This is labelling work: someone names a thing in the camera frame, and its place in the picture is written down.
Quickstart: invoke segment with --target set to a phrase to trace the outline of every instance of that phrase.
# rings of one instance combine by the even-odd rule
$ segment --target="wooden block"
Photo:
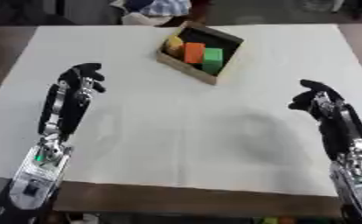
[[[186,43],[184,52],[184,62],[190,64],[200,64],[203,62],[205,44]]]
[[[169,55],[180,58],[184,53],[184,41],[177,36],[171,36],[167,39],[164,49]]]
[[[203,58],[203,71],[208,74],[217,74],[223,67],[223,50],[206,48]]]

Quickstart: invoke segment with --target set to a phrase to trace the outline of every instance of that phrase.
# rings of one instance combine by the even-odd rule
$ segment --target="green cube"
[[[223,50],[219,48],[206,48],[203,58],[203,71],[208,74],[217,74],[223,67]]]

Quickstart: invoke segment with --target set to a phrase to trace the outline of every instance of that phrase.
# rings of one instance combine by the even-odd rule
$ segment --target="cardboard box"
[[[231,58],[237,53],[237,50],[244,41],[242,38],[237,38],[222,31],[217,31],[189,21],[184,22],[172,35],[179,36],[185,43],[205,43],[206,47],[223,49],[223,67],[216,74],[204,72],[201,65],[186,64],[182,59],[176,59],[170,56],[164,50],[165,41],[157,50],[157,61],[211,85],[217,83],[218,78],[223,74]]]

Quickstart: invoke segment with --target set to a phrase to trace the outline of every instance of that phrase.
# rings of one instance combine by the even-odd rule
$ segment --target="colored block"
[[[265,218],[262,224],[278,224],[277,218]]]
[[[184,41],[178,36],[171,36],[166,41],[165,50],[175,58],[181,57],[184,52]]]
[[[186,43],[184,48],[185,63],[200,64],[203,62],[205,44]]]
[[[203,58],[203,71],[216,74],[223,67],[223,50],[219,48],[206,48]]]
[[[291,217],[281,217],[279,218],[279,224],[296,224],[296,220]]]

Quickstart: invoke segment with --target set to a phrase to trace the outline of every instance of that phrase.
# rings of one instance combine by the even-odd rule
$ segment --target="orange cube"
[[[186,43],[184,47],[184,62],[191,64],[203,63],[205,44]]]

